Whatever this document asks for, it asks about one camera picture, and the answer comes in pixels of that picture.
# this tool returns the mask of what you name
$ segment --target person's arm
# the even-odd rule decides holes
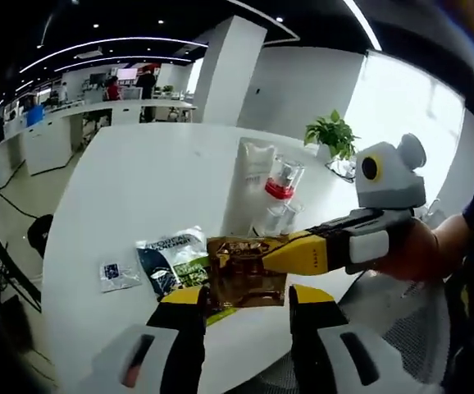
[[[463,261],[474,241],[474,196],[463,213],[446,219],[432,231],[415,220],[403,244],[373,262],[377,271],[404,281],[447,277]]]

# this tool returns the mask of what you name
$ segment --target ceiling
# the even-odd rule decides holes
[[[464,94],[467,103],[474,107],[472,69],[458,51],[458,45],[452,40],[440,14],[429,6],[429,2],[355,2],[367,17],[384,52],[438,76]],[[207,44],[210,31],[233,15],[242,16],[267,28],[267,43],[281,41],[273,45],[317,46],[357,53],[364,53],[372,48],[345,0],[59,0],[48,20],[33,30],[23,44],[15,68],[9,73],[11,78],[8,91],[14,94],[23,80],[33,80],[31,86],[35,86],[52,79],[63,72],[57,69],[83,61],[75,59],[75,55],[95,50],[99,46],[103,51],[102,58],[141,56],[133,59],[135,63],[171,62],[152,57],[175,57],[183,60],[174,60],[174,63],[189,64],[204,56],[206,49],[203,46],[140,39],[75,48],[23,71],[31,63],[52,53],[103,39],[157,37]],[[282,24],[267,19],[278,16],[284,19]],[[94,58],[93,62],[80,68],[109,62],[100,62],[101,57]]]

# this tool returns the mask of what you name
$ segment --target plastic snack bag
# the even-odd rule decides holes
[[[137,264],[129,260],[104,259],[100,262],[99,278],[102,293],[127,289],[142,283]]]
[[[175,289],[207,283],[206,236],[200,227],[158,241],[138,241],[135,248],[159,301]]]

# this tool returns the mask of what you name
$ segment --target white pillar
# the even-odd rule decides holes
[[[239,16],[214,29],[195,90],[196,122],[237,125],[266,34]]]

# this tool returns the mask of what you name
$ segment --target brown packaged food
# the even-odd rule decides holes
[[[266,270],[262,256],[285,242],[286,237],[208,239],[214,301],[221,307],[282,306],[286,274]]]

